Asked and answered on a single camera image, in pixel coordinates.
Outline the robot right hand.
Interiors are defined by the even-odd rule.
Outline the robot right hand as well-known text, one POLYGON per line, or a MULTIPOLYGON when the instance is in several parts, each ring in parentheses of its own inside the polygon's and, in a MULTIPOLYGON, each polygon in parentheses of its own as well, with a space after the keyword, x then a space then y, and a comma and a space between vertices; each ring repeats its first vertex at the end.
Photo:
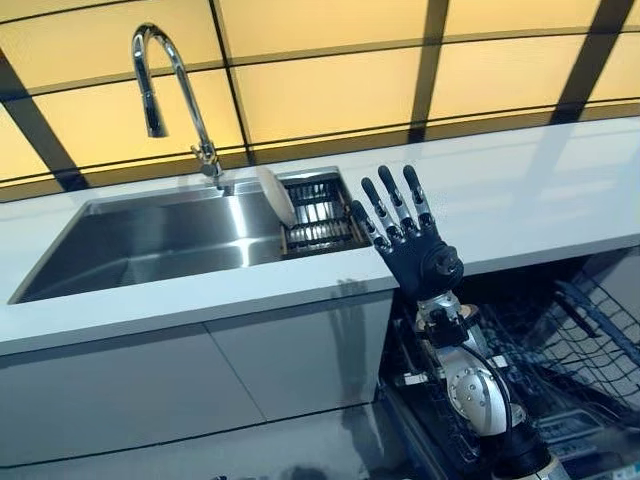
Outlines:
POLYGON ((372 180, 364 177, 361 186, 384 230, 377 229, 358 200, 351 203, 355 221, 365 231, 407 299, 422 302, 452 290, 462 280, 464 265, 457 250, 441 238, 415 169, 406 165, 403 175, 416 216, 409 212, 389 168, 379 166, 378 175, 397 217, 391 216, 372 180))

